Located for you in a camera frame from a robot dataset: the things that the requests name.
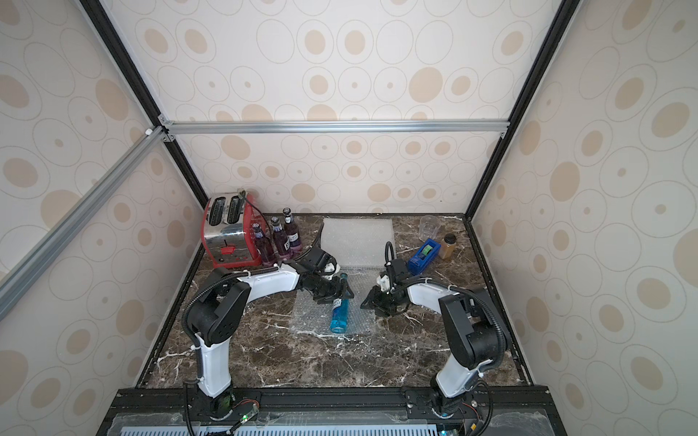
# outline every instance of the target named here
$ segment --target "ventilation grille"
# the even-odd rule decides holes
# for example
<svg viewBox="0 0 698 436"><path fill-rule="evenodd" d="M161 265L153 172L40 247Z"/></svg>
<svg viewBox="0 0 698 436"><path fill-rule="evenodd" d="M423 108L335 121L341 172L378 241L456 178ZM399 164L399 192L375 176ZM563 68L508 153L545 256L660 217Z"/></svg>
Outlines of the ventilation grille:
<svg viewBox="0 0 698 436"><path fill-rule="evenodd" d="M227 430L229 427L201 427L197 436ZM433 424L383 426L244 426L235 436L437 436ZM185 426L123 427L121 436L188 436Z"/></svg>

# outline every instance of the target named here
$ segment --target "red toaster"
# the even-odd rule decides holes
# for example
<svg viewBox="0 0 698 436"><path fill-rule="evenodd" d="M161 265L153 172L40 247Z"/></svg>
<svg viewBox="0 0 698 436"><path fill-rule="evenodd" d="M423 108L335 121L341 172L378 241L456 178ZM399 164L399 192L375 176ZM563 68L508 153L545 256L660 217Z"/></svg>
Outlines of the red toaster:
<svg viewBox="0 0 698 436"><path fill-rule="evenodd" d="M239 268L262 264L255 247L252 224L259 223L265 232L267 224L250 205L254 201L254 197L245 191L219 194L209 200L201 223L201 242L214 267Z"/></svg>

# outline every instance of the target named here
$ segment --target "marble tabletop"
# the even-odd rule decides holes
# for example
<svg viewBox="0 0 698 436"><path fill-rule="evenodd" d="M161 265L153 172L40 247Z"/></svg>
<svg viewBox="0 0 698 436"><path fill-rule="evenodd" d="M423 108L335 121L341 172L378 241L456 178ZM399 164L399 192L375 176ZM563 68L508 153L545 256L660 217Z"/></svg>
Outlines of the marble tabletop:
<svg viewBox="0 0 698 436"><path fill-rule="evenodd" d="M419 216L368 216L392 219L395 253L407 259L422 245L417 238ZM457 237L448 260L437 257L424 274L460 287L483 286L482 274L460 216L440 216L445 233ZM323 216L296 217L303 242L315 238ZM186 301L198 291L213 266L205 256L188 290ZM391 318L377 318L373 333L347 337L294 334L289 329L296 291L273 294L248 304L230 343L229 367L237 387L367 387L428 386L450 351L441 316L412 305ZM196 360L179 317L158 357L147 387L180 387L194 379ZM523 384L507 352L502 365L486 373L492 385Z"/></svg>

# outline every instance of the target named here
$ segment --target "blue tape dispenser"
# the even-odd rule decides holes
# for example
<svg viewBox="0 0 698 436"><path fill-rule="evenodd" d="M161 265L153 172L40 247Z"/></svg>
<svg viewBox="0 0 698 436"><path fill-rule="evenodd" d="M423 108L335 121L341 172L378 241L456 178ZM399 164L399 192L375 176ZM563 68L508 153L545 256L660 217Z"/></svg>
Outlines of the blue tape dispenser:
<svg viewBox="0 0 698 436"><path fill-rule="evenodd" d="M410 258L407 262L407 269L410 270L413 276L420 275L424 269L431 263L438 254L441 244L428 238L424 245L419 248L417 254Z"/></svg>

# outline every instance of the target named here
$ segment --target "clear plastic cup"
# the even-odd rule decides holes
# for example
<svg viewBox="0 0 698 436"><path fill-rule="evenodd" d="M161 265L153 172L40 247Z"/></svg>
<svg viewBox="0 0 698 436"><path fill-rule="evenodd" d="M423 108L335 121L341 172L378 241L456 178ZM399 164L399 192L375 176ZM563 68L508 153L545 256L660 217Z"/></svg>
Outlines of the clear plastic cup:
<svg viewBox="0 0 698 436"><path fill-rule="evenodd" d="M433 215L425 215L419 219L419 239L426 241L429 238L436 239L441 229L441 220Z"/></svg>

